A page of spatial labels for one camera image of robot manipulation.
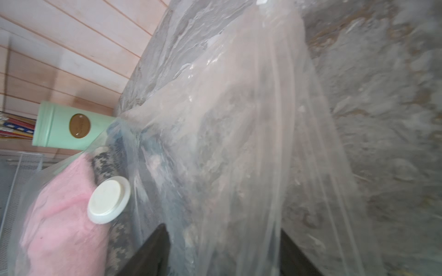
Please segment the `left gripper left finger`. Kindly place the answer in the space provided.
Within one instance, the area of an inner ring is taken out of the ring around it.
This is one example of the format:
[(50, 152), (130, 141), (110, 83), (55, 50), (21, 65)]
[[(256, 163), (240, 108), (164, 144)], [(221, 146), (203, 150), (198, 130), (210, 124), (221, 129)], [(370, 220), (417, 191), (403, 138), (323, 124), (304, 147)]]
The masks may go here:
[(165, 224), (160, 224), (131, 257), (117, 276), (166, 276), (170, 239)]

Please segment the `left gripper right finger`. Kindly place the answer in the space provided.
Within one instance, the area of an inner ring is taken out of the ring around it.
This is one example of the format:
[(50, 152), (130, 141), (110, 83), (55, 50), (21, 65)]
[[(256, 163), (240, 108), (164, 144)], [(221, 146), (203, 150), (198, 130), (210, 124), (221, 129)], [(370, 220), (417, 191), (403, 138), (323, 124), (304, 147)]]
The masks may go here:
[(323, 276), (283, 229), (280, 238), (280, 275)]

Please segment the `pink fleece blanket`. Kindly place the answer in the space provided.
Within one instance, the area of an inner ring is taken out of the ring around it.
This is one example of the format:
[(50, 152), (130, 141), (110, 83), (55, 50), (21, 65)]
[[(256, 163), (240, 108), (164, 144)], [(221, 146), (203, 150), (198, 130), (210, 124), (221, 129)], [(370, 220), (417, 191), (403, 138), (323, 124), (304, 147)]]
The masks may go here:
[(40, 192), (20, 245), (30, 276), (102, 276), (109, 225), (94, 224), (87, 205), (96, 189), (91, 157), (80, 155)]

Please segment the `black white houndstooth knit blanket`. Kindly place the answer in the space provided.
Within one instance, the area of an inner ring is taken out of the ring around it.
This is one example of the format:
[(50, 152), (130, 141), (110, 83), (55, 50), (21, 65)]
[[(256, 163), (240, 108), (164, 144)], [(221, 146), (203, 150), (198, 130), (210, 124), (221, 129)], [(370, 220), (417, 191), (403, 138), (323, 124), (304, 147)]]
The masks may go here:
[(128, 207), (131, 189), (118, 161), (110, 147), (93, 151), (96, 188), (87, 205), (87, 216), (92, 223), (109, 227), (106, 276), (115, 276), (135, 252)]

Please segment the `clear plastic vacuum bag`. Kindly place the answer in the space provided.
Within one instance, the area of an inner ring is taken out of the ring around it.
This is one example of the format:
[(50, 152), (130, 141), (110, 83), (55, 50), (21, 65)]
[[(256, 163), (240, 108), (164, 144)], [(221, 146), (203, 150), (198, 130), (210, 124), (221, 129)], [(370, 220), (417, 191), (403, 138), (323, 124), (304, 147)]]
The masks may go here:
[(166, 225), (167, 276), (280, 276), (281, 229), (323, 276), (386, 273), (291, 1), (248, 7), (143, 105), (32, 177), (8, 275), (29, 276), (20, 241), (42, 189), (103, 146), (130, 183), (134, 254)]

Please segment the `white vacuum bag valve cap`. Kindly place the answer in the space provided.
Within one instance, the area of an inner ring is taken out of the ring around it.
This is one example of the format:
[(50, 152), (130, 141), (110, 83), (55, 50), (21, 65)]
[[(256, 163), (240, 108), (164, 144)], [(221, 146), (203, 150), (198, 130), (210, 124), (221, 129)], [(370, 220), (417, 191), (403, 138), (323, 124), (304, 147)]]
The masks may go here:
[(128, 179), (115, 176), (94, 190), (87, 205), (87, 216), (94, 224), (108, 224), (125, 210), (131, 196)]

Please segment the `mint green pencil cup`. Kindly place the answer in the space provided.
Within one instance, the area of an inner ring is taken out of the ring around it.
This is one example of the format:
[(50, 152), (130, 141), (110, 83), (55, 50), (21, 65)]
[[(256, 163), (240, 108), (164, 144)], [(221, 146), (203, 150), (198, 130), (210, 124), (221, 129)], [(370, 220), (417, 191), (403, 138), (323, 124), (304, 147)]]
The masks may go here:
[(114, 120), (111, 116), (43, 101), (39, 106), (32, 145), (83, 151)]

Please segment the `coloured pencils in cup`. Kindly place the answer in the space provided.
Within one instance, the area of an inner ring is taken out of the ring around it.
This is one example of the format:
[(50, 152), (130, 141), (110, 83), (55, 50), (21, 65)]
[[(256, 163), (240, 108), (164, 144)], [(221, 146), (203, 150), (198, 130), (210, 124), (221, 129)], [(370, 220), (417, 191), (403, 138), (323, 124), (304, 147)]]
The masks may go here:
[(32, 140), (36, 120), (1, 112), (1, 138)]

